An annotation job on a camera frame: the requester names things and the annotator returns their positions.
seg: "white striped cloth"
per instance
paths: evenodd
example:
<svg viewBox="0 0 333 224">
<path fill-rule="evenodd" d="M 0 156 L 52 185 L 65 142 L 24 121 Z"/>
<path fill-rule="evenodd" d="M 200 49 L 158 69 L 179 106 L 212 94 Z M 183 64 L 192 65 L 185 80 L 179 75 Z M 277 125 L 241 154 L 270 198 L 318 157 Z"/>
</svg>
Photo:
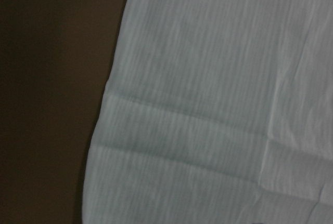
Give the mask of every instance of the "white striped cloth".
<svg viewBox="0 0 333 224">
<path fill-rule="evenodd" d="M 332 224 L 333 0 L 127 0 L 84 224 Z"/>
</svg>

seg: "striped fabric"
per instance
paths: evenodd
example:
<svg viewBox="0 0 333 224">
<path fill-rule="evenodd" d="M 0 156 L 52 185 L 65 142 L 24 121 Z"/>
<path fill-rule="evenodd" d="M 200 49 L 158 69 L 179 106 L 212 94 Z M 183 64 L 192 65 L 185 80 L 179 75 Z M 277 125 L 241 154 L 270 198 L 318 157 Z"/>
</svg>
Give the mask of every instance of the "striped fabric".
<svg viewBox="0 0 333 224">
<path fill-rule="evenodd" d="M 127 0 L 84 224 L 332 224 L 333 0 Z"/>
</svg>

